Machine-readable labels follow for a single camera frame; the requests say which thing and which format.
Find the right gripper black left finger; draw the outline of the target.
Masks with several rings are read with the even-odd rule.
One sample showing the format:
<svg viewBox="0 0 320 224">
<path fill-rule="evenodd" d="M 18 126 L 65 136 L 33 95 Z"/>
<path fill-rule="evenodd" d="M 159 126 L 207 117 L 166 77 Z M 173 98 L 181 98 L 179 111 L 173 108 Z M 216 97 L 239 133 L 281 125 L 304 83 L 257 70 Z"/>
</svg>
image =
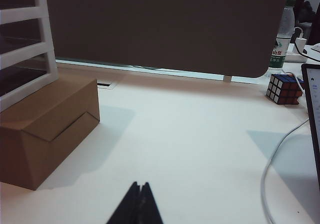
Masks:
<svg viewBox="0 0 320 224">
<path fill-rule="evenodd" d="M 137 206 L 140 196 L 140 186 L 135 181 L 120 201 L 119 205 L 106 222 L 107 224 L 135 224 L 137 221 Z"/>
</svg>

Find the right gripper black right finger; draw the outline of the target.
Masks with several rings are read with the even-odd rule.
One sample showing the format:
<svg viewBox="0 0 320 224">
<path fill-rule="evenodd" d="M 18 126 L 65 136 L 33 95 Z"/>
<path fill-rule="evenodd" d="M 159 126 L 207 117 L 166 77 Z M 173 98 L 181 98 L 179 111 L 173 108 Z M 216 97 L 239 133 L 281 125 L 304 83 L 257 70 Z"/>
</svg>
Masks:
<svg viewBox="0 0 320 224">
<path fill-rule="evenodd" d="M 150 184 L 146 182 L 140 190 L 136 213 L 137 224 L 163 224 Z"/>
</svg>

